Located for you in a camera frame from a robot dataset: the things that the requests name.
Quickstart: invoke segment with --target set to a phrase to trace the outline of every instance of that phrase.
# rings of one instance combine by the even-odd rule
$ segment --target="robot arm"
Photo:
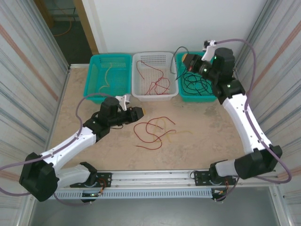
[[[210,165],[209,173],[212,181],[219,181],[221,177],[239,176],[242,179],[251,178],[263,173],[271,172],[277,164],[277,160],[266,150],[258,140],[250,122],[247,120],[244,110],[247,99],[246,92],[241,83],[233,78],[235,58],[233,51],[228,48],[215,48],[215,41],[206,41],[205,48],[209,48],[204,56],[186,54],[183,63],[189,72],[198,73],[212,84],[213,94],[232,118],[243,143],[245,156],[234,160],[216,162]],[[263,141],[270,149],[281,157],[282,150],[279,146],[273,146],[264,135],[250,107],[247,107],[251,121]]]
[[[49,154],[52,156],[24,165],[19,183],[40,202],[52,196],[57,188],[74,183],[88,182],[88,184],[93,184],[96,180],[97,170],[90,164],[82,162],[73,168],[61,168],[79,152],[106,136],[110,132],[111,127],[130,124],[144,116],[140,107],[127,109],[126,104],[128,103],[129,95],[106,98],[101,104],[100,111],[94,113],[83,124],[80,134],[76,132],[58,146],[40,155],[36,153],[29,154],[26,160],[37,159]],[[75,137],[77,139],[73,143],[55,153],[56,150],[69,143]]]

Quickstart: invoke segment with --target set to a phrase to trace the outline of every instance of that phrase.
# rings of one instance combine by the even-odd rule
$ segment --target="black cable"
[[[185,46],[180,46],[179,48],[177,48],[177,50],[174,52],[174,55],[173,55],[173,57],[171,58],[171,62],[170,62],[170,68],[169,68],[169,71],[170,71],[171,74],[176,74],[176,73],[173,73],[173,72],[171,71],[171,66],[173,65],[173,59],[174,59],[174,56],[176,55],[176,53],[178,52],[178,50],[179,50],[180,48],[184,48],[184,49],[187,51],[187,53],[189,53],[188,49],[187,49]]]
[[[201,75],[188,72],[184,69],[183,73],[178,77],[181,78],[181,87],[183,92],[190,95],[213,95],[210,91],[212,86],[209,81],[202,78]]]
[[[190,177],[191,179],[194,179],[194,178],[191,177],[191,175],[192,175],[194,172],[197,172],[197,170],[194,170],[194,171],[192,171],[192,172],[190,173],[189,177]]]

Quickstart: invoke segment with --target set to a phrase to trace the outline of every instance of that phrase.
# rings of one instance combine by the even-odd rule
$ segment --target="tabletop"
[[[86,77],[87,68],[71,70],[51,147],[79,129],[75,108],[83,97]],[[146,115],[122,129],[111,129],[108,135],[80,152],[65,167],[86,161],[98,170],[206,169],[213,162],[244,155],[234,123],[217,100],[211,103],[183,102],[178,95],[170,101],[140,102],[131,97],[130,106],[143,107]],[[100,105],[85,100],[79,108],[79,115],[85,122],[99,109]],[[165,118],[166,130],[172,130],[168,136],[164,135],[163,120],[151,121],[162,129],[148,126],[151,133],[163,135],[162,147],[157,150],[137,147],[155,149],[161,145],[160,142],[144,143],[134,133],[137,123],[157,117],[167,117],[175,123]],[[154,136],[146,133],[145,125],[137,125],[136,133],[151,142]]]

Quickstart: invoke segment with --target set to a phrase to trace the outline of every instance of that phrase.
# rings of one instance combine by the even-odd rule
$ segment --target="red wire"
[[[139,71],[139,69],[138,69],[138,62],[141,62],[141,63],[143,63],[144,65],[146,65],[147,67],[150,67],[150,68],[152,68],[152,69],[154,69],[154,70],[157,70],[157,71],[160,71],[160,72],[162,73],[162,76],[161,76],[156,82],[153,82],[153,81],[152,81],[152,82],[150,83],[149,90],[148,90],[144,95],[147,95],[148,93],[151,94],[151,91],[152,91],[154,88],[155,88],[155,89],[154,89],[154,90],[155,90],[155,93],[156,93],[157,95],[163,95],[163,94],[165,94],[165,92],[169,89],[169,86],[170,86],[170,80],[169,80],[168,78],[164,78],[164,73],[163,73],[163,71],[161,71],[160,69],[157,69],[157,68],[154,68],[154,67],[152,67],[152,66],[147,65],[147,64],[146,64],[145,62],[143,62],[142,60],[138,60],[138,61],[136,62],[136,68],[137,68],[138,73],[141,75],[141,77],[142,77],[143,79],[144,79],[144,77],[142,76],[142,74],[140,73],[140,71]],[[167,79],[167,81],[168,81],[168,87],[167,87],[167,88],[158,85],[158,83],[159,83],[162,79]],[[159,94],[159,93],[156,91],[157,86],[164,88],[165,91],[164,91],[163,93],[160,93],[160,94]]]
[[[156,142],[157,140],[160,140],[160,143],[161,143],[160,146],[157,147],[157,148],[148,148],[148,147],[136,145],[136,147],[143,147],[143,148],[148,149],[148,150],[157,150],[157,149],[159,149],[160,147],[162,147],[162,140],[160,139],[161,137],[163,137],[164,135],[166,135],[167,133],[169,133],[169,132],[171,132],[171,131],[175,131],[175,132],[176,132],[175,129],[171,129],[171,130],[167,131],[166,133],[164,133],[163,135],[161,135],[161,136],[158,137],[156,134],[150,133],[150,132],[147,130],[147,126],[148,126],[148,125],[156,126],[156,125],[154,125],[154,124],[151,124],[150,121],[155,120],[155,119],[162,119],[162,118],[168,119],[169,121],[171,121],[171,122],[175,125],[175,123],[174,123],[172,120],[170,120],[169,118],[163,116],[163,117],[153,118],[153,119],[149,120],[148,122],[140,122],[140,123],[138,123],[138,124],[136,124],[136,125],[134,126],[134,133],[136,134],[136,136],[137,136],[142,142],[150,144],[150,143]],[[142,139],[139,137],[139,135],[136,133],[136,131],[135,131],[136,126],[137,126],[137,125],[140,125],[140,124],[146,124],[146,126],[145,126],[145,131],[146,131],[148,134],[155,136],[157,139],[154,140],[154,141],[145,141],[145,140],[142,140]]]

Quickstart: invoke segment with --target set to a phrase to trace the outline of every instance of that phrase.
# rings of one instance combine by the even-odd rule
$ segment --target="yellow cable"
[[[183,131],[179,131],[179,132],[175,131],[174,133],[171,133],[171,134],[167,133],[167,132],[166,132],[166,121],[165,121],[164,119],[157,119],[153,134],[156,134],[159,120],[163,120],[163,122],[164,122],[164,134],[166,134],[166,137],[167,137],[167,139],[168,139],[168,141],[169,141],[170,143],[171,143],[172,141],[171,141],[169,135],[174,135],[174,134],[179,134],[179,133],[190,133],[190,134],[193,134],[190,130],[183,130]],[[153,139],[154,139],[154,141],[157,140],[156,142],[161,142],[161,141],[158,140],[158,138],[157,138],[156,136],[154,136],[154,135],[153,135]]]
[[[56,4],[55,1],[54,1],[54,4],[56,5],[56,7],[57,7],[62,13],[64,13],[64,14],[68,17],[69,23],[70,23],[69,28],[68,28],[67,31],[65,31],[64,33],[61,33],[61,34],[55,34],[55,35],[53,35],[54,37],[57,37],[57,36],[62,36],[62,35],[64,35],[64,34],[68,33],[68,32],[71,30],[71,28],[72,28],[72,21],[71,21],[71,17],[69,17],[69,16],[68,16],[61,8],[59,8],[59,6]]]
[[[153,134],[155,134],[156,133],[156,131],[157,131],[157,127],[158,127],[158,122],[159,122],[159,120],[163,120],[163,122],[164,122],[164,134],[166,134],[166,137],[167,137],[167,139],[168,139],[168,141],[171,143],[171,140],[170,140],[170,138],[169,138],[169,136],[168,136],[168,133],[166,132],[166,121],[164,120],[164,119],[157,119],[157,121],[156,121],[156,126],[155,126],[155,129],[154,129],[154,132],[153,132]]]
[[[108,74],[108,72],[109,72],[109,70],[112,68],[112,63],[110,63],[110,67],[107,69],[107,71],[105,72],[105,76],[104,76],[104,80],[105,80],[105,82],[107,83],[107,85],[104,85],[104,86],[101,86],[100,88],[99,88],[99,90],[98,90],[98,92],[100,93],[100,90],[102,89],[102,88],[104,88],[104,87],[110,87],[110,85],[109,85],[109,83],[108,83],[108,81],[107,81],[107,74]]]

